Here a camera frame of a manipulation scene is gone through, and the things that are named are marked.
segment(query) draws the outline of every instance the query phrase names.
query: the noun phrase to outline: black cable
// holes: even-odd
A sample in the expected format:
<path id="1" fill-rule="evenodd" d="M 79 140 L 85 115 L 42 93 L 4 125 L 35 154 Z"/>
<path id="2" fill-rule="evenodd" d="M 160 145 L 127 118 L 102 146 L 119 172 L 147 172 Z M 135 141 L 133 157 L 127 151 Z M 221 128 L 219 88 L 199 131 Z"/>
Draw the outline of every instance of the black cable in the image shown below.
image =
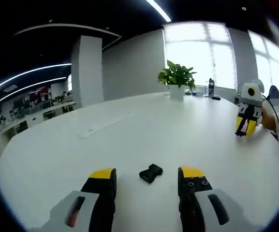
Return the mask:
<path id="1" fill-rule="evenodd" d="M 267 98 L 267 97 L 265 97 L 263 94 L 262 94 L 262 96 L 269 102 L 269 104 L 271 105 L 271 107 L 273 108 L 273 110 L 274 110 L 274 113 L 275 113 L 275 115 L 276 115 L 276 118 L 277 118 L 277 120 L 278 120 L 278 123 L 279 123 L 279 118 L 278 118 L 278 114 L 277 114 L 277 112 L 275 111 L 275 108 L 274 108 L 274 106 L 273 106 L 273 104 L 270 102 L 270 100 Z"/>

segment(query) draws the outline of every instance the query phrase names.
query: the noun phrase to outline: bottle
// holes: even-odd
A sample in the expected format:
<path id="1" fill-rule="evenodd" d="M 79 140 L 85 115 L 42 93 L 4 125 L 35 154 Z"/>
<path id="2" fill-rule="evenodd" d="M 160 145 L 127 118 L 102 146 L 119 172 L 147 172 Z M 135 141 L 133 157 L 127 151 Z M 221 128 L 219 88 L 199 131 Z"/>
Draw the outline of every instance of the bottle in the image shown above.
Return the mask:
<path id="1" fill-rule="evenodd" d="M 214 91 L 215 91 L 215 81 L 210 78 L 208 84 L 208 97 L 212 98 L 214 96 Z"/>

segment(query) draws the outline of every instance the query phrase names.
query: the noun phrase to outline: potted plant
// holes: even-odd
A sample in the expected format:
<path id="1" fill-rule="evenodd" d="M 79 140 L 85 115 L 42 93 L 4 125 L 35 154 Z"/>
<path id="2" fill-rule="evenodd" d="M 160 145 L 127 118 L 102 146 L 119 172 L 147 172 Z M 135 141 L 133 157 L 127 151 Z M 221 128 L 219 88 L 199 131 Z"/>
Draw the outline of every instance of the potted plant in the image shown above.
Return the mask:
<path id="1" fill-rule="evenodd" d="M 193 68 L 186 68 L 180 64 L 174 64 L 167 61 L 168 69 L 163 69 L 158 75 L 158 81 L 168 86 L 170 98 L 182 101 L 185 86 L 188 86 L 192 91 L 195 88 Z"/>

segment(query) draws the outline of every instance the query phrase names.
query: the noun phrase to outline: white pillar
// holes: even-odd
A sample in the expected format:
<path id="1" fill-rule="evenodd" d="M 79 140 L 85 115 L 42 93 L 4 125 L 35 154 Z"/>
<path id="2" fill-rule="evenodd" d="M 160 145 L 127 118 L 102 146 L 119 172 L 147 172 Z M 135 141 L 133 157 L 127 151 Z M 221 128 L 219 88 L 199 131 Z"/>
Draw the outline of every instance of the white pillar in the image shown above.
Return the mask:
<path id="1" fill-rule="evenodd" d="M 72 85 L 78 108 L 104 101 L 101 38 L 81 36 L 74 45 Z"/>

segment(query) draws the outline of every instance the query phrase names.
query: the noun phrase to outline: green plant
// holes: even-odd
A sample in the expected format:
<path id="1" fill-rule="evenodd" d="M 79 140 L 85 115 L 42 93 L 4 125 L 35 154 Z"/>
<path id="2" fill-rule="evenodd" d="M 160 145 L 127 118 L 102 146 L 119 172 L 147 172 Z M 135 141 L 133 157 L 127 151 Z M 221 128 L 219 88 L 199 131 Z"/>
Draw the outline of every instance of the green plant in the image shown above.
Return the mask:
<path id="1" fill-rule="evenodd" d="M 178 85 L 189 86 L 190 90 L 195 88 L 195 83 L 193 79 L 193 74 L 196 72 L 191 72 L 193 68 L 187 69 L 185 66 L 180 64 L 174 64 L 171 61 L 167 61 L 168 69 L 163 69 L 158 75 L 158 81 L 164 83 L 165 85 Z"/>

